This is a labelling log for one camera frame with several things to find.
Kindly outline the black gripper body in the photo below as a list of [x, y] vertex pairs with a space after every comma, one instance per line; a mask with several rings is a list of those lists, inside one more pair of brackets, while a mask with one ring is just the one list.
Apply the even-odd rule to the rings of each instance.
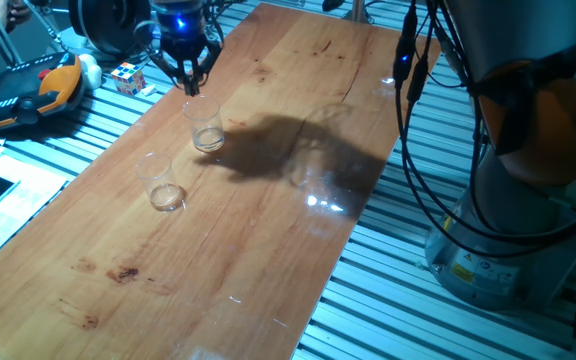
[[173, 58], [198, 58], [207, 40], [203, 0], [153, 0], [161, 45]]

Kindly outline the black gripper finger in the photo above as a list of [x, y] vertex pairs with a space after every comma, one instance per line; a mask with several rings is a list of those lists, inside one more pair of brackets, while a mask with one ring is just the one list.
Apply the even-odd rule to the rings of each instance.
[[219, 41], [208, 42], [205, 46], [204, 57], [200, 57], [193, 63], [193, 80], [192, 80], [192, 95], [200, 93], [200, 87], [203, 86], [209, 77], [210, 71], [215, 65], [221, 51], [223, 49], [222, 43]]
[[192, 86], [187, 84], [187, 76], [183, 69], [174, 67], [168, 62], [160, 50], [155, 50], [152, 46], [147, 47], [147, 54], [150, 60], [174, 83], [183, 90], [187, 96], [192, 95]]

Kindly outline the person hand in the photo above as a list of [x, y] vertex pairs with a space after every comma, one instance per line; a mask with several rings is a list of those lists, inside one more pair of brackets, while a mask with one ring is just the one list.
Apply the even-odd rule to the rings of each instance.
[[28, 21], [31, 17], [29, 8], [19, 0], [0, 0], [0, 23], [13, 30], [17, 25]]

